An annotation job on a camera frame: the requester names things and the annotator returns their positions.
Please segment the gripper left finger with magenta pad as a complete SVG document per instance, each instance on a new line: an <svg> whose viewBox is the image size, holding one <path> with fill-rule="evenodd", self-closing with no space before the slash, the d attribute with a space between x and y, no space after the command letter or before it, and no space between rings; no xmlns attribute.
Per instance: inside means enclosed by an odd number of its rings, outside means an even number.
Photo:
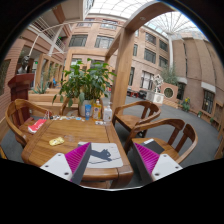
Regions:
<svg viewBox="0 0 224 224"><path fill-rule="evenodd" d="M90 154L91 143L88 142L66 154L55 154L50 160L41 166L41 169L79 185Z"/></svg>

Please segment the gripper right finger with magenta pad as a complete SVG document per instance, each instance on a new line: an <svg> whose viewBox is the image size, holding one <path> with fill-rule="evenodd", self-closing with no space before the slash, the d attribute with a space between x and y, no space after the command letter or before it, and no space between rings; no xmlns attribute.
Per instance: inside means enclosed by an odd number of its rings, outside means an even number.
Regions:
<svg viewBox="0 0 224 224"><path fill-rule="evenodd" d="M152 183L182 169L168 154L157 154L137 143L133 144L133 154L143 183Z"/></svg>

